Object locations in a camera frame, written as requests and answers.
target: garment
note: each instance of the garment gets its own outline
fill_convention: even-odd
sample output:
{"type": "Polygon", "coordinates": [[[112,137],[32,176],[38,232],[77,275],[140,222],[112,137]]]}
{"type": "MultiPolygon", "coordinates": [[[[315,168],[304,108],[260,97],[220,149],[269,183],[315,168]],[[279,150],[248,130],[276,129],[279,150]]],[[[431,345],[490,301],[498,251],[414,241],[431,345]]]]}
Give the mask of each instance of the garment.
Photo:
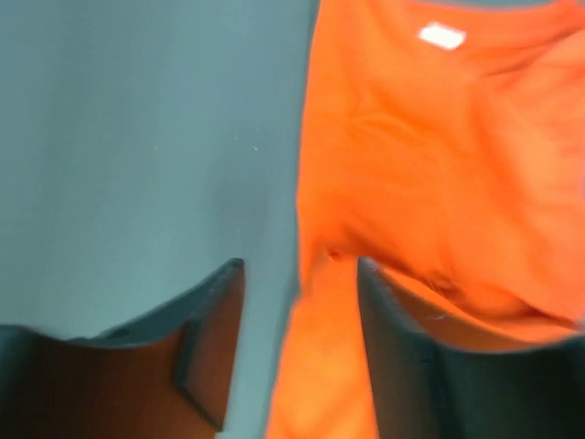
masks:
{"type": "Polygon", "coordinates": [[[583,9],[323,0],[299,172],[266,437],[374,439],[358,256],[486,334],[546,343],[585,315],[583,9]],[[464,42],[417,38],[430,22],[464,42]]]}

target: orange cloth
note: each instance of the orange cloth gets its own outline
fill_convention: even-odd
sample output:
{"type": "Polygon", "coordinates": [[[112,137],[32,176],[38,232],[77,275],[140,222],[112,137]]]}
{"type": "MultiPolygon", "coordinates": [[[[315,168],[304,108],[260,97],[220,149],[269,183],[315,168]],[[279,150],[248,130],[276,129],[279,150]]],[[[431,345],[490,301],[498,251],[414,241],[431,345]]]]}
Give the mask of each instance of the orange cloth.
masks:
{"type": "Polygon", "coordinates": [[[374,439],[370,256],[420,300],[534,342],[585,313],[585,15],[322,0],[298,187],[302,293],[268,439],[374,439]],[[417,38],[467,32],[455,50],[417,38]]]}

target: teal gray background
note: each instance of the teal gray background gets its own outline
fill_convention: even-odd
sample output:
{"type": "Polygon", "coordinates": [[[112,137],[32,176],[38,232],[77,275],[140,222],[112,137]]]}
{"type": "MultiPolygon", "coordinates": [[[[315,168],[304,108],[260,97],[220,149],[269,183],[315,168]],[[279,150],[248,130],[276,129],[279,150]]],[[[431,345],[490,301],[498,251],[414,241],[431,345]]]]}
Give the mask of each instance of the teal gray background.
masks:
{"type": "Polygon", "coordinates": [[[247,300],[222,438],[260,438],[296,291],[315,8],[5,0],[0,322],[93,336],[243,257],[247,300]]]}

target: orange shirt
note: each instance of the orange shirt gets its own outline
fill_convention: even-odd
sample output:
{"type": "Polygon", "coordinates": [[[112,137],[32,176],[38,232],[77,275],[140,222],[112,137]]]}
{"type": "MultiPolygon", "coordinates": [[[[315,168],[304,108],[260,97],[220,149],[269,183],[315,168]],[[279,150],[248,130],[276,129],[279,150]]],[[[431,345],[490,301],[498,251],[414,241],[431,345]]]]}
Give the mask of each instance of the orange shirt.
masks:
{"type": "Polygon", "coordinates": [[[585,14],[322,0],[298,187],[302,293],[269,439],[373,439],[369,256],[420,300],[528,342],[585,316],[585,14]],[[417,37],[465,32],[454,50],[417,37]]]}

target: clothing label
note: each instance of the clothing label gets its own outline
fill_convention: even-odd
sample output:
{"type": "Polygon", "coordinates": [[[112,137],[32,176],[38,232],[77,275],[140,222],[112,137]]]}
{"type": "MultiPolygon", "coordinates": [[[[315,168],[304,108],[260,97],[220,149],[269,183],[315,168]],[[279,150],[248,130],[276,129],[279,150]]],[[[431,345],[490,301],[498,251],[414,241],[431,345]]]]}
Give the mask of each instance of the clothing label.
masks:
{"type": "Polygon", "coordinates": [[[466,37],[466,32],[442,25],[441,23],[429,23],[419,31],[420,39],[445,50],[458,48],[465,41],[466,37]]]}

